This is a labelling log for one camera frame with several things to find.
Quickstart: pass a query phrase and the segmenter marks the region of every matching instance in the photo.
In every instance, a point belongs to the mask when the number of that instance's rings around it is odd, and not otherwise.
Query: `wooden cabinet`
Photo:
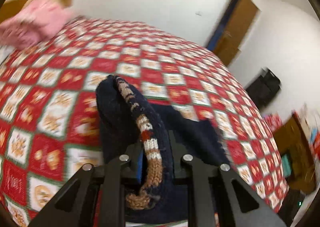
[[[233,58],[239,53],[239,45],[248,32],[258,8],[251,0],[237,0],[232,13],[228,16],[228,21],[223,28],[223,32],[213,50],[224,65],[228,66]]]
[[[280,155],[290,157],[292,168],[287,182],[292,189],[310,194],[316,188],[315,167],[308,140],[296,114],[274,133]]]

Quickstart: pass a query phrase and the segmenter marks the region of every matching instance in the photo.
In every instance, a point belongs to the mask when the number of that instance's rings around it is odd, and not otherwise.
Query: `metal screw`
[[[185,154],[185,155],[183,156],[183,160],[184,160],[184,161],[187,161],[187,162],[190,162],[190,161],[193,160],[193,156],[190,155],[190,154]]]
[[[228,164],[222,164],[220,169],[224,172],[228,172],[230,170],[230,166]]]
[[[129,160],[129,156],[127,154],[122,154],[121,156],[119,156],[120,161],[128,161]]]
[[[92,169],[92,164],[84,164],[84,165],[82,166],[82,169],[83,169],[84,171],[90,171],[90,170]]]

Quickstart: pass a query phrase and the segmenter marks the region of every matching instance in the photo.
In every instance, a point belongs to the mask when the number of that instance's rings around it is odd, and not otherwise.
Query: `pink sweater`
[[[19,50],[55,36],[73,13],[50,0],[32,0],[17,15],[0,24],[0,43]]]

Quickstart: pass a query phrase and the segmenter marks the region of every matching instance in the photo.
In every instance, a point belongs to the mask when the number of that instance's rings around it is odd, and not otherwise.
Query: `checkered quilt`
[[[18,225],[84,163],[102,163],[95,88],[109,74],[151,103],[209,119],[234,169],[279,210],[288,186],[276,143],[219,58],[145,23],[78,17],[0,66],[0,201]]]

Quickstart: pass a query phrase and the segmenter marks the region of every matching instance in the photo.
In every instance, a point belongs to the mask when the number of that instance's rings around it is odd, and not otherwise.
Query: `brown door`
[[[251,0],[239,0],[213,52],[228,66],[238,53],[258,8]]]

